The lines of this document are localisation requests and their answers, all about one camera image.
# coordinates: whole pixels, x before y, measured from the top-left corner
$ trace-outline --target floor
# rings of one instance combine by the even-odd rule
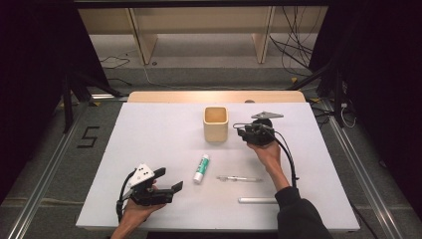
[[[287,36],[282,34],[273,37],[278,41],[287,40]],[[315,38],[316,35],[310,35],[306,46],[311,48]],[[303,78],[298,74],[309,73],[295,61],[283,57],[272,43],[269,44],[265,64],[258,64],[252,38],[247,34],[160,35],[151,62],[145,67],[140,64],[131,36],[92,36],[92,40],[103,61],[110,85],[124,93],[153,90],[282,90],[291,86],[295,78]],[[290,53],[300,57],[294,49]],[[317,83],[302,89],[307,99],[317,98]],[[102,94],[97,89],[91,91]],[[76,127],[68,138],[63,134],[63,107],[57,107],[34,158],[27,163],[0,207],[0,238],[11,235],[16,222],[23,216],[27,221],[21,238],[106,238],[111,234],[111,230],[87,231],[77,228],[75,224],[122,103],[95,100],[90,104],[78,104],[75,101]],[[363,223],[365,220],[378,238],[422,238],[420,219],[401,194],[388,169],[379,163],[382,158],[377,155],[359,120],[354,127],[338,129],[336,122],[323,112],[329,111],[329,98],[317,100],[313,107],[346,195],[363,218],[359,219],[362,223],[359,231],[333,232],[333,237],[374,238]],[[348,124],[353,124],[353,113],[344,117]],[[86,129],[93,126],[92,133],[98,138],[95,145],[81,147],[87,145],[83,139]],[[340,138],[345,139],[346,143],[341,143]],[[64,146],[63,151],[57,151],[59,145]],[[50,177],[45,173],[46,168],[51,168]],[[39,182],[42,178],[50,179],[41,185]],[[362,178],[369,179],[375,191],[371,191],[371,185],[365,185]],[[27,210],[31,211],[29,214],[21,214],[33,198],[39,199],[35,208]],[[382,222],[385,215],[381,215],[380,211],[387,211],[394,225]],[[146,236],[147,232],[138,230],[131,238]]]

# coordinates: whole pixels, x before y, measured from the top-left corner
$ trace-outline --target black fabric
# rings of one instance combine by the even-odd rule
[[[317,209],[306,199],[302,199],[299,190],[287,187],[276,193],[280,206],[277,217],[279,238],[332,238],[322,223]]]

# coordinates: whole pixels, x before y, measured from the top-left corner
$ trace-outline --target yellow container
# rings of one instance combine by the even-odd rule
[[[229,113],[225,107],[207,107],[204,111],[204,136],[209,142],[227,140]]]

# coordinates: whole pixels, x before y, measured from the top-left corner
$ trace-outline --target white desk panel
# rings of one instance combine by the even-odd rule
[[[229,112],[229,136],[222,143],[205,141],[205,107],[223,106]],[[272,119],[286,139],[295,161],[301,196],[311,201],[331,231],[359,229],[356,218],[326,149],[309,104],[141,104],[126,103],[114,130],[77,226],[87,229],[117,226],[115,202],[127,175],[141,162],[152,170],[166,167],[158,188],[183,180],[173,202],[154,212],[141,228],[151,231],[274,231],[277,204],[240,204],[239,197],[274,197],[264,166],[237,132],[235,122],[252,122],[262,111],[283,114]],[[193,175],[202,154],[211,156],[201,184]],[[288,179],[290,166],[282,151]],[[263,182],[221,182],[218,175],[263,178]]]

